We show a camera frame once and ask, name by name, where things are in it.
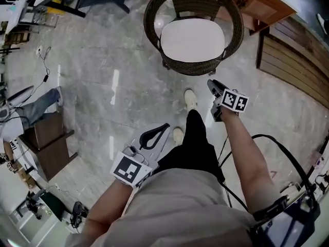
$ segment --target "black equipment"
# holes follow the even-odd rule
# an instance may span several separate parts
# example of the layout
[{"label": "black equipment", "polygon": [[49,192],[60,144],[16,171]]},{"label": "black equipment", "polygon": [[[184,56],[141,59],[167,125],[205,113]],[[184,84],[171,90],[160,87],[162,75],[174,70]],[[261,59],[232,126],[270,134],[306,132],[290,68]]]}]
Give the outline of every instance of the black equipment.
[{"label": "black equipment", "polygon": [[82,217],[87,218],[88,212],[88,209],[84,207],[80,201],[77,201],[73,206],[70,217],[72,228],[78,228],[82,222]]}]

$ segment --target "chair leg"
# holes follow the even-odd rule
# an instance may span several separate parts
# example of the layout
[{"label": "chair leg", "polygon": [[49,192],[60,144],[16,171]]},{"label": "chair leg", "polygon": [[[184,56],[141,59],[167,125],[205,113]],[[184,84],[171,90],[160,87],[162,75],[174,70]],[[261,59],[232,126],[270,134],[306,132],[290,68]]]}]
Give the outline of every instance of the chair leg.
[{"label": "chair leg", "polygon": [[126,12],[127,14],[129,14],[130,9],[128,6],[126,6],[125,4],[121,4],[121,3],[116,3],[114,2],[118,7],[120,7],[124,12]]},{"label": "chair leg", "polygon": [[162,60],[162,65],[165,67],[167,70],[170,70],[170,67],[166,64],[164,60]]},{"label": "chair leg", "polygon": [[214,69],[212,72],[208,73],[209,76],[215,75],[216,74],[216,69]]}]

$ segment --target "blue jeans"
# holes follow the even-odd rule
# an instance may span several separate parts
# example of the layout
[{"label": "blue jeans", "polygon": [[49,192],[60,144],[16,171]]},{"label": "blue jeans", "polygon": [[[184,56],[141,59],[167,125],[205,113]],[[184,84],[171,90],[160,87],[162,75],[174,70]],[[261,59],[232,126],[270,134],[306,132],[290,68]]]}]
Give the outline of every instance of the blue jeans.
[{"label": "blue jeans", "polygon": [[24,105],[16,110],[19,116],[22,116],[23,129],[27,130],[33,127],[38,121],[45,119],[52,113],[44,113],[46,109],[58,101],[60,93],[56,89],[51,89],[42,95],[35,102]]}]

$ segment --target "white seat cushion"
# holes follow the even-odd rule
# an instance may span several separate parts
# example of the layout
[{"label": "white seat cushion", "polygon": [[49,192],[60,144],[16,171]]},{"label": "white seat cushion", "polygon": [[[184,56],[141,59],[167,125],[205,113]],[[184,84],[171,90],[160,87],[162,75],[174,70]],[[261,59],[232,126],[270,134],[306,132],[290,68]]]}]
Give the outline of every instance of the white seat cushion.
[{"label": "white seat cushion", "polygon": [[165,25],[161,47],[173,60],[201,62],[219,57],[225,49],[225,38],[221,27],[214,21],[184,19]]}]

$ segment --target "wooden cabinet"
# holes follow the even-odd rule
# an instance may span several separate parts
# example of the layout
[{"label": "wooden cabinet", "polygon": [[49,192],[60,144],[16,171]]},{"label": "wooden cabinet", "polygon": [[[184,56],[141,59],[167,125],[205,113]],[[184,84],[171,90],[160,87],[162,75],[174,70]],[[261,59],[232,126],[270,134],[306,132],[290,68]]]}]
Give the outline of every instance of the wooden cabinet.
[{"label": "wooden cabinet", "polygon": [[[281,0],[234,0],[240,8],[245,27],[250,34],[274,24],[277,21],[295,13],[295,11]],[[220,8],[217,17],[230,20],[225,8]]]}]

